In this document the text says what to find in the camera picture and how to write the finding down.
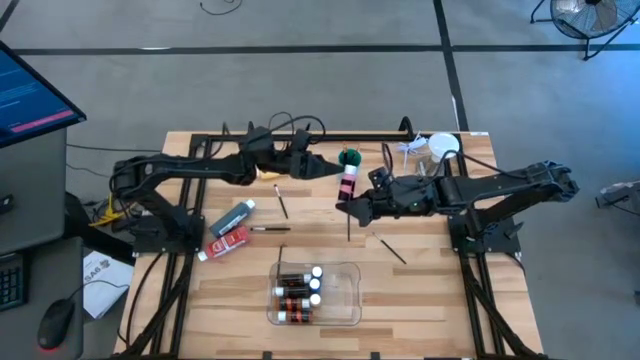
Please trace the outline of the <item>dark brown paint bottle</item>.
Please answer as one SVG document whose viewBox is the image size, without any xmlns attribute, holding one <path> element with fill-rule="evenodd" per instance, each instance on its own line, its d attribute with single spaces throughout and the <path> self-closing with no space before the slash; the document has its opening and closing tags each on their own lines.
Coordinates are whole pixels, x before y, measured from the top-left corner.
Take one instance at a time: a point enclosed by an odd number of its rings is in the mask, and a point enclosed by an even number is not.
<svg viewBox="0 0 640 360">
<path fill-rule="evenodd" d="M 312 295 L 311 289 L 304 286 L 274 287 L 272 293 L 276 297 L 292 299 L 309 298 Z"/>
</svg>

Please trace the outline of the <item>large dark teal paint bottle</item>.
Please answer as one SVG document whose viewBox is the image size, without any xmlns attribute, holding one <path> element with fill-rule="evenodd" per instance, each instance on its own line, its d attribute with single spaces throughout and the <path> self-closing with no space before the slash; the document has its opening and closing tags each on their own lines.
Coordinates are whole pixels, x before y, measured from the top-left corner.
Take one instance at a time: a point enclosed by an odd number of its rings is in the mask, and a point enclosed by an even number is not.
<svg viewBox="0 0 640 360">
<path fill-rule="evenodd" d="M 209 227 L 210 232 L 216 238 L 224 236 L 247 218 L 255 206 L 255 202 L 251 199 L 239 202 Z"/>
</svg>

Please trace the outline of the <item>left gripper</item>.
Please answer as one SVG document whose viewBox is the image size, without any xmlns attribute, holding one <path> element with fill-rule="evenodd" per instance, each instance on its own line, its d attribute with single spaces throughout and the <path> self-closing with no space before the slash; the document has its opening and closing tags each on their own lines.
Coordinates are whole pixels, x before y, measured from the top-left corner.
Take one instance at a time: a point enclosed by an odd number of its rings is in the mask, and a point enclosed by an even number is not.
<svg viewBox="0 0 640 360">
<path fill-rule="evenodd" d="M 314 155 L 310 151 L 276 151 L 259 150 L 257 167 L 265 172 L 289 175 L 291 178 L 311 180 L 328 176 L 341 175 L 344 166 L 328 161 L 323 156 Z"/>
</svg>

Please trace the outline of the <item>black computer mouse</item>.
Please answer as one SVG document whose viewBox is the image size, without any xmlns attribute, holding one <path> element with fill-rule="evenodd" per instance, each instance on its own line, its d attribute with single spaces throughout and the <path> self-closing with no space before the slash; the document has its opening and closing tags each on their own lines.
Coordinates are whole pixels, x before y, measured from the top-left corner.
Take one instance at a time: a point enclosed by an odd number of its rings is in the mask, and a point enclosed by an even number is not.
<svg viewBox="0 0 640 360">
<path fill-rule="evenodd" d="M 37 331 L 37 344 L 41 349 L 54 350 L 63 343 L 74 311 L 71 298 L 58 299 L 46 309 Z"/>
</svg>

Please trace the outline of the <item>grey computer desk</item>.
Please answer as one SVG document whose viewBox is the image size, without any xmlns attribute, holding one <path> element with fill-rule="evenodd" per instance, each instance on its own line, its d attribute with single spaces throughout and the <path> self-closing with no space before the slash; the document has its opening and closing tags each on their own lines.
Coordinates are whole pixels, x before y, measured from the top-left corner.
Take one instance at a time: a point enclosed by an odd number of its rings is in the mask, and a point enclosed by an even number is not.
<svg viewBox="0 0 640 360">
<path fill-rule="evenodd" d="M 64 130 L 0 149 L 0 195 L 14 208 L 0 215 L 0 256 L 19 253 L 26 267 L 27 302 L 0 312 L 0 360 L 75 360 L 82 353 L 82 249 L 65 239 L 66 140 Z M 74 296 L 75 311 L 56 349 L 37 344 L 46 309 Z"/>
</svg>

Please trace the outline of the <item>white mushroom-shaped stand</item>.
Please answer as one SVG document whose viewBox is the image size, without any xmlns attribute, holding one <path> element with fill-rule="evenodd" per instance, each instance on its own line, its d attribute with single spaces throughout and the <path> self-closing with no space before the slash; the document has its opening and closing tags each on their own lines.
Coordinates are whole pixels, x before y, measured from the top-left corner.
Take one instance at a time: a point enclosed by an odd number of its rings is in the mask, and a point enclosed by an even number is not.
<svg viewBox="0 0 640 360">
<path fill-rule="evenodd" d="M 428 139 L 429 156 L 426 162 L 428 175 L 435 175 L 440 172 L 438 166 L 443 159 L 455 157 L 460 150 L 458 139 L 450 133 L 435 133 Z"/>
</svg>

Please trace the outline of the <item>bronze paint bottle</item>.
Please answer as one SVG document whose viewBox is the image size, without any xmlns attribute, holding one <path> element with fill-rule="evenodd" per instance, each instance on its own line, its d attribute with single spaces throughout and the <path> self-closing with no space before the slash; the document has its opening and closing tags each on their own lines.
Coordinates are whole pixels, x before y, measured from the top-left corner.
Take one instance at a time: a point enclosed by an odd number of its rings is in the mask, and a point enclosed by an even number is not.
<svg viewBox="0 0 640 360">
<path fill-rule="evenodd" d="M 312 279 L 313 275 L 309 273 L 285 273 L 278 276 L 277 284 L 281 287 L 298 287 L 307 285 Z"/>
</svg>

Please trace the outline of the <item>orange paint bottle black label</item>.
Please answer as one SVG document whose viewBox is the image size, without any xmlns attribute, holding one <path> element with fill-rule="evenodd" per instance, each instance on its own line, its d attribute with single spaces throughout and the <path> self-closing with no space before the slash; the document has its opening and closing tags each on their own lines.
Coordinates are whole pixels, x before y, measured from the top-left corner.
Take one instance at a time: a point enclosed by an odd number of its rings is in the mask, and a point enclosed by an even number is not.
<svg viewBox="0 0 640 360">
<path fill-rule="evenodd" d="M 277 321 L 286 324 L 308 324 L 313 321 L 313 312 L 310 310 L 279 311 Z"/>
</svg>

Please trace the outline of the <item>reddish brown paint bottle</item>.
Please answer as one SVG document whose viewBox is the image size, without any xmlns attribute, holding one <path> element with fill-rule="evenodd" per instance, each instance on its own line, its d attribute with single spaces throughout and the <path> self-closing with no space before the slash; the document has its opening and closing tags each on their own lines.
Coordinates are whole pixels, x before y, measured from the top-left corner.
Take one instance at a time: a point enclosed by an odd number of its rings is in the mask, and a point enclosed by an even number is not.
<svg viewBox="0 0 640 360">
<path fill-rule="evenodd" d="M 308 298 L 280 298 L 278 300 L 278 308 L 280 311 L 305 311 L 312 307 Z"/>
</svg>

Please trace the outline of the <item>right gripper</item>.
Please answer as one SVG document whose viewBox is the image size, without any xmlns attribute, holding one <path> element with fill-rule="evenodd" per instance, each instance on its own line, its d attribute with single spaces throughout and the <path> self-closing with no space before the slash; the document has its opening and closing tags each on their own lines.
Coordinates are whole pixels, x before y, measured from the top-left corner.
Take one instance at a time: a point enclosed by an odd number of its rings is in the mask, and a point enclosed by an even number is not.
<svg viewBox="0 0 640 360">
<path fill-rule="evenodd" d="M 338 202 L 335 208 L 349 211 L 359 227 L 367 227 L 373 218 L 432 216 L 443 206 L 434 178 L 388 178 L 375 182 L 370 196 Z"/>
</svg>

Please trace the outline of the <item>blue-screen computer monitor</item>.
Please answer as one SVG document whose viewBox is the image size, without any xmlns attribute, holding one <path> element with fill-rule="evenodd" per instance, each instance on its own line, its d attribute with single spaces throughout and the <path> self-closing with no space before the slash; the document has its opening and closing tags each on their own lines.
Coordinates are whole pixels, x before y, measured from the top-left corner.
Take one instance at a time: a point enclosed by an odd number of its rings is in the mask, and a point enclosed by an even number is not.
<svg viewBox="0 0 640 360">
<path fill-rule="evenodd" d="M 78 106 L 0 41 L 0 148 L 86 120 Z"/>
</svg>

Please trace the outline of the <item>black keyboard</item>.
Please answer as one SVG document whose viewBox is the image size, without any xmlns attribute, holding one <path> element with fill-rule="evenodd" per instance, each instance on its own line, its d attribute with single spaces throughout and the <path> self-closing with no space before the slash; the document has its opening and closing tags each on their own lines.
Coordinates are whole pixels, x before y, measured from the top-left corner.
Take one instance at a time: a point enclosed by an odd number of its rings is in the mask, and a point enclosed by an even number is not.
<svg viewBox="0 0 640 360">
<path fill-rule="evenodd" d="M 27 302 L 26 267 L 19 253 L 0 256 L 0 312 Z"/>
</svg>

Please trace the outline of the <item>clear plastic bin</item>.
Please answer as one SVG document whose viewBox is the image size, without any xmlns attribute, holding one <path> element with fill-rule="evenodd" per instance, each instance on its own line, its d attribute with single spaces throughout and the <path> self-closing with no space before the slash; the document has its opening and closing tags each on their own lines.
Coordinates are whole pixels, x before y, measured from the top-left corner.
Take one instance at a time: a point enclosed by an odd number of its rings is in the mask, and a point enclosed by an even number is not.
<svg viewBox="0 0 640 360">
<path fill-rule="evenodd" d="M 319 306 L 312 306 L 313 321 L 308 324 L 286 324 L 277 321 L 278 300 L 272 293 L 274 287 L 281 287 L 277 284 L 276 277 L 277 263 L 273 264 L 268 276 L 268 301 L 266 315 L 268 320 L 274 325 L 314 325 L 314 326 L 355 326 L 362 317 L 360 282 L 362 280 L 360 268 L 351 262 L 324 262 L 324 263 L 293 263 L 281 262 L 281 272 L 285 273 L 309 273 L 312 268 L 320 266 L 323 275 L 319 279 L 321 287 L 312 291 L 312 294 L 321 296 Z"/>
</svg>

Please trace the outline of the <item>large red paint bottle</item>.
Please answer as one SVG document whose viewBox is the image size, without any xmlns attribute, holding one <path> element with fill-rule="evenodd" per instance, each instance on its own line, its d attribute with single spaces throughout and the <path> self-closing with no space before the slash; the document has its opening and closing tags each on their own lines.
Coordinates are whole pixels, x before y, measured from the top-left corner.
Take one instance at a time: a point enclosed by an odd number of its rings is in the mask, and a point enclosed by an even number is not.
<svg viewBox="0 0 640 360">
<path fill-rule="evenodd" d="M 207 244 L 197 256 L 200 261 L 217 258 L 248 242 L 249 230 L 245 226 L 238 226 L 224 236 Z"/>
</svg>

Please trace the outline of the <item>white paper booklet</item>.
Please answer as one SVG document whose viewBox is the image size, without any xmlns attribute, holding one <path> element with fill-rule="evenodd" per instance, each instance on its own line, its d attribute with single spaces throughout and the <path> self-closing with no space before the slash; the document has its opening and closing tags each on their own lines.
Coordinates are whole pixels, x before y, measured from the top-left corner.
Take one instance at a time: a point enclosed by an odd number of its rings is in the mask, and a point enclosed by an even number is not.
<svg viewBox="0 0 640 360">
<path fill-rule="evenodd" d="M 94 319 L 103 317 L 129 288 L 134 267 L 92 251 L 83 259 L 83 308 Z"/>
</svg>

